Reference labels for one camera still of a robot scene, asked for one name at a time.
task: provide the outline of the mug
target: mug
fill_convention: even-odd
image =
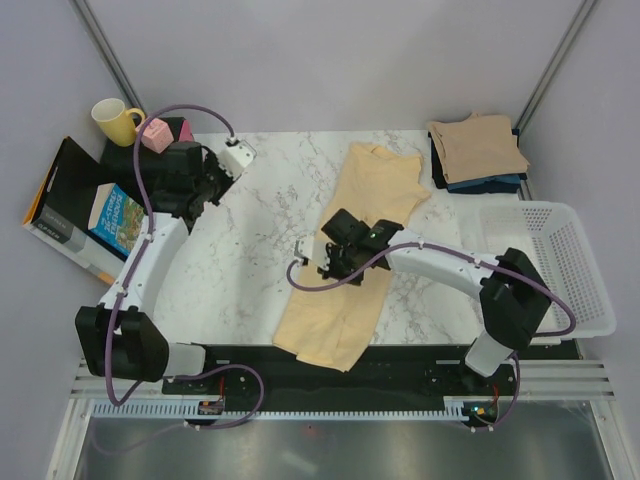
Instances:
[[[128,147],[136,140],[136,126],[131,115],[140,116],[144,122],[146,115],[139,108],[125,108],[119,98],[107,98],[96,103],[91,109],[91,118],[109,139],[121,147]]]

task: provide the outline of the white basket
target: white basket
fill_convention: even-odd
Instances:
[[[562,203],[513,202],[478,208],[465,248],[503,254],[522,250],[547,286],[571,307],[577,318],[573,333],[564,338],[610,335],[616,318],[589,241],[576,212]],[[569,319],[555,303],[539,331],[560,330]]]

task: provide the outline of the wall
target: wall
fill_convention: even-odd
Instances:
[[[261,132],[516,120],[580,1],[88,3],[149,110],[199,103]]]
[[[105,288],[20,224],[63,136],[99,152],[89,111],[119,92],[66,0],[3,5],[0,65],[0,464],[31,480],[78,368],[75,312]]]
[[[601,2],[522,138],[537,198],[573,206],[618,328],[585,342],[610,370],[640,451],[640,2]]]

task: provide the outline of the marble tabletop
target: marble tabletop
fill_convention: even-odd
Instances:
[[[214,151],[223,147],[224,138],[196,136]],[[256,149],[256,160],[220,206],[205,207],[160,291],[154,322],[170,342],[271,344],[292,290],[285,269],[294,243],[319,227],[352,142],[422,154],[420,183],[432,197],[414,210],[409,228],[425,238],[461,246],[459,222],[471,209],[483,202],[517,201],[517,195],[437,190],[425,131],[249,133],[239,138]],[[473,304],[427,278],[396,274],[371,343],[469,344],[481,331]]]

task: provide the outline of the stack of folded clothes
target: stack of folded clothes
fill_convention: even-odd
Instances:
[[[529,162],[505,115],[471,115],[457,123],[430,122],[432,177],[451,193],[516,193]]]

